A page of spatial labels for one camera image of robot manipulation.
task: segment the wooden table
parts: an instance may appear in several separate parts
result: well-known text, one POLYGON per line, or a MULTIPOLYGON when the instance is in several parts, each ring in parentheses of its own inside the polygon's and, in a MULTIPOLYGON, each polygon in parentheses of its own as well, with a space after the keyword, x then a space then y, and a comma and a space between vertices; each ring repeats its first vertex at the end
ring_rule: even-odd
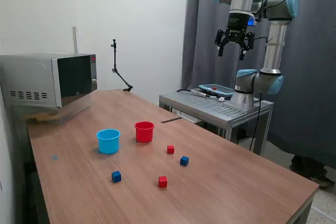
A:
POLYGON ((115 90, 93 93, 62 125, 28 125, 50 223, 306 223, 317 184, 187 120, 161 123, 174 118, 115 90), (145 120, 155 124, 150 144, 135 141, 134 124, 145 120), (121 131, 117 154, 97 151, 105 128, 121 131), (122 181, 113 184, 115 170, 122 181))

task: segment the metal grate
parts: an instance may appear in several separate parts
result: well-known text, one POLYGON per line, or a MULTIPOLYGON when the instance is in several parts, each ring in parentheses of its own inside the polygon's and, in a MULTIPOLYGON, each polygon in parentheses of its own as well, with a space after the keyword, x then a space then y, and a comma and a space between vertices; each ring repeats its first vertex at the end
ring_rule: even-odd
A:
POLYGON ((47 100, 48 94, 45 92, 30 92, 30 91, 10 91, 11 97, 24 100, 47 100))

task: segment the table leg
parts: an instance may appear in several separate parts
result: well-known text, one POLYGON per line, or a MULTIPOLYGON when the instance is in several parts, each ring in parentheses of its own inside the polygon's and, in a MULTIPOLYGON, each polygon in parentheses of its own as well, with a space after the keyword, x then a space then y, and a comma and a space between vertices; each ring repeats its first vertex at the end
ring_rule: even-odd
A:
POLYGON ((225 139, 231 141, 232 129, 225 130, 225 139))
POLYGON ((272 110, 260 116, 253 152, 262 156, 267 140, 269 123, 271 121, 272 110))
POLYGON ((294 221, 294 224, 306 224, 307 223, 308 215, 310 212, 310 207, 311 207, 311 203, 305 208, 305 210, 302 212, 299 218, 297 218, 296 221, 294 221))
POLYGON ((170 111, 171 107, 163 104, 163 103, 159 103, 159 107, 163 108, 164 110, 170 111))

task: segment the floor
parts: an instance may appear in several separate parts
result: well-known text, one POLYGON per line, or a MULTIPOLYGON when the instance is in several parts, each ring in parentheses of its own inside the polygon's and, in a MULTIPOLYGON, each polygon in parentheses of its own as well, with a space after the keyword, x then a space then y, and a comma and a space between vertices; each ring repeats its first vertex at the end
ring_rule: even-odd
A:
MULTIPOLYGON (((240 140, 239 145, 244 148, 249 148, 251 143, 251 138, 246 138, 240 140)), ((267 158, 274 163, 281 165, 289 169, 292 154, 283 152, 270 142, 266 143, 265 151, 263 157, 267 158)), ((328 170, 327 177, 333 181, 336 180, 336 170, 326 167, 328 170)), ((318 191, 314 197, 313 206, 320 209, 322 212, 326 213, 330 217, 336 219, 336 189, 332 188, 328 191, 318 191)), ((308 217, 308 224, 333 224, 332 221, 324 217, 323 215, 317 213, 314 210, 310 210, 308 217)))

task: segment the gray floor tile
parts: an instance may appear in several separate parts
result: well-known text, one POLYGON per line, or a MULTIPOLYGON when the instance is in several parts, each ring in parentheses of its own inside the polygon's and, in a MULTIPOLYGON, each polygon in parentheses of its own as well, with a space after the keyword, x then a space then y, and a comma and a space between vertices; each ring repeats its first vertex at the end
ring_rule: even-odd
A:
POLYGON ((313 205, 336 219, 336 195, 330 191, 319 190, 313 201, 313 205))
POLYGON ((334 224, 334 223, 328 220, 326 217, 315 212, 314 210, 310 210, 307 224, 334 224))

